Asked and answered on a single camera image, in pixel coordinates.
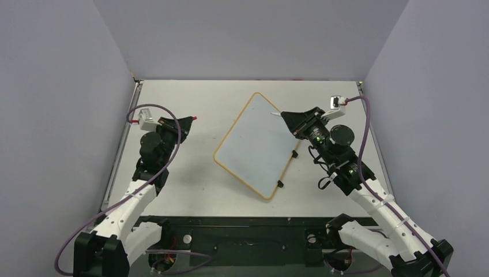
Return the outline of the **yellow framed whiteboard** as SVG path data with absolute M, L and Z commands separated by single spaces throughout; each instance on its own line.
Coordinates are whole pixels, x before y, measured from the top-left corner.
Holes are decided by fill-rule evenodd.
M 213 153 L 220 167 L 265 200 L 274 196 L 300 144 L 270 114 L 279 112 L 263 94 L 253 93 Z

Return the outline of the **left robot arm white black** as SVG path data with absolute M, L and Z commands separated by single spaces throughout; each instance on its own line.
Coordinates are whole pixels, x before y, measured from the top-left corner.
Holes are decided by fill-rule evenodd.
M 126 193 L 90 233 L 80 233 L 74 243 L 73 276 L 128 276 L 131 265 L 151 246 L 167 247 L 172 232 L 161 223 L 136 223 L 164 187 L 168 165 L 189 134 L 195 117 L 157 121 L 139 117 L 145 134 L 140 138 L 140 158 Z

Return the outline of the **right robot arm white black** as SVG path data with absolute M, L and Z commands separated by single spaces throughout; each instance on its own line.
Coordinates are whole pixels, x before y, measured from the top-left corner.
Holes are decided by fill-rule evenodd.
M 330 245 L 360 250 L 392 276 L 449 276 L 447 267 L 454 252 L 451 244 L 423 231 L 402 211 L 352 149 L 355 135 L 349 127 L 327 128 L 327 114 L 318 107 L 302 113 L 283 111 L 279 116 L 295 138 L 309 141 L 311 149 L 318 152 L 314 162 L 326 166 L 329 182 L 359 204 L 384 231 L 381 235 L 341 214 L 326 224 L 325 238 Z

